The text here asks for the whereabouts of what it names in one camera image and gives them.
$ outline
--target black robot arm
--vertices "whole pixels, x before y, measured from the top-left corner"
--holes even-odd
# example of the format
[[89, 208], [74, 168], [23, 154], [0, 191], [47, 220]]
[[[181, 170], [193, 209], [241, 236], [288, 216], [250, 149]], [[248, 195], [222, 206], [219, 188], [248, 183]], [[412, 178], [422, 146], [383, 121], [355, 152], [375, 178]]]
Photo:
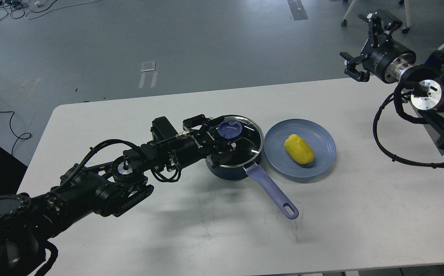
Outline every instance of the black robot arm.
[[[387, 151], [378, 141], [377, 122], [382, 109], [394, 102], [396, 113], [403, 119], [415, 124], [429, 124], [440, 135], [437, 147], [444, 150], [444, 52], [434, 51], [422, 65], [413, 65], [416, 54], [392, 38], [392, 33], [399, 29], [402, 22], [387, 11], [377, 10], [368, 16], [360, 15], [369, 26], [368, 39], [360, 52], [353, 57], [347, 52], [341, 52], [345, 58], [345, 74], [358, 82], [367, 82], [373, 73], [386, 84], [398, 82], [398, 86], [386, 101], [374, 119], [373, 133], [380, 150], [393, 161], [415, 166], [431, 166], [444, 168], [444, 163], [420, 163], [398, 157]], [[361, 64], [365, 71], [357, 70]], [[404, 112], [403, 104], [411, 102], [420, 117], [414, 117]]]
[[[25, 193], [0, 195], [0, 275], [30, 274], [45, 261], [48, 249], [51, 257], [37, 272], [45, 274], [58, 252], [48, 239], [90, 213], [119, 217], [146, 199], [154, 191], [147, 184], [146, 171], [160, 182], [175, 182], [182, 168], [208, 155], [219, 162], [230, 159], [232, 141], [215, 139], [209, 133], [223, 120], [198, 115], [185, 120], [184, 131], [178, 133], [166, 117], [157, 118], [152, 122], [152, 141], [141, 146], [123, 140], [103, 141], [46, 194], [33, 198]], [[98, 151], [118, 143], [130, 149], [112, 162], [85, 166]], [[166, 177], [164, 170], [174, 173]]]

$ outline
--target plate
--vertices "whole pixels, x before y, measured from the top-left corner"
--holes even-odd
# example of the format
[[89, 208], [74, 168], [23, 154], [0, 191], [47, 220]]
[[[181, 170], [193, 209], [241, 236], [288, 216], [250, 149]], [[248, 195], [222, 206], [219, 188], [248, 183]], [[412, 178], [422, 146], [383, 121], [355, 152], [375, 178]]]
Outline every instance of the plate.
[[[295, 162], [285, 150], [283, 145], [291, 134], [302, 137], [314, 151], [315, 159], [309, 168]], [[336, 145], [331, 134], [319, 124], [304, 119], [288, 119], [271, 127], [266, 133], [263, 148], [273, 168], [299, 179], [324, 173], [336, 158]]]

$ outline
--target white table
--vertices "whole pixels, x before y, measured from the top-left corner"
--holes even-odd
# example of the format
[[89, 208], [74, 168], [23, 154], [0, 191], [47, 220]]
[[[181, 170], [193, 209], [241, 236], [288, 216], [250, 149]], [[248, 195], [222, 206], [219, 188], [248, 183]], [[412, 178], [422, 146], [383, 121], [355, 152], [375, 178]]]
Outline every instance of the white table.
[[[392, 92], [375, 77], [323, 80], [57, 107], [20, 192], [37, 196], [59, 183], [90, 146], [108, 138], [149, 141], [152, 119], [165, 115], [180, 131], [200, 113], [230, 113], [263, 131], [289, 118], [324, 126], [337, 146], [324, 179], [294, 183], [263, 166], [300, 210], [288, 220], [251, 179], [227, 182], [200, 161], [178, 183], [158, 183], [122, 215], [89, 215], [51, 241], [59, 258], [49, 275], [259, 275], [444, 264], [444, 169], [393, 163], [375, 145], [372, 119]], [[379, 123], [392, 152], [442, 161], [423, 126], [392, 106]], [[92, 159], [122, 154], [112, 146]]]

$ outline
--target yellow object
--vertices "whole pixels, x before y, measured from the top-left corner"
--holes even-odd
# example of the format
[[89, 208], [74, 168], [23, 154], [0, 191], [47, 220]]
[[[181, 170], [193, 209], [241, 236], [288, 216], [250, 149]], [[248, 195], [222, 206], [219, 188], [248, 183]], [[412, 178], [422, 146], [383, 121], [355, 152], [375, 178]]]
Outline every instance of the yellow object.
[[297, 134], [290, 135], [284, 147], [290, 157], [301, 165], [311, 163], [315, 158], [312, 148]]

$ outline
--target gray floor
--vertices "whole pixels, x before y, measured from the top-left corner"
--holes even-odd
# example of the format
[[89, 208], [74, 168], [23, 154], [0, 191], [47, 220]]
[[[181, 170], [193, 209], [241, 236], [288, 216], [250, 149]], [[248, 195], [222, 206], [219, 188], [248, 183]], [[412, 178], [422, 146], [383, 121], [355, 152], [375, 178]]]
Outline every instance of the gray floor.
[[[356, 14], [383, 8], [405, 19], [396, 0], [363, 0], [341, 28], [350, 3], [302, 2], [308, 20], [294, 21], [286, 0], [102, 0], [35, 20], [6, 18], [0, 22], [0, 110], [16, 111], [16, 132], [33, 133], [17, 144], [15, 156], [29, 164], [62, 104], [346, 77], [339, 52], [358, 54], [367, 37]], [[444, 0], [411, 2], [411, 31], [395, 38], [423, 62], [444, 42]], [[146, 61], [156, 61], [158, 77], [154, 86], [147, 74], [139, 88]], [[152, 120], [149, 114], [139, 119]], [[181, 122], [173, 124], [180, 129]], [[0, 114], [0, 146], [10, 152], [14, 141], [8, 115]], [[411, 269], [405, 275], [426, 275]]]

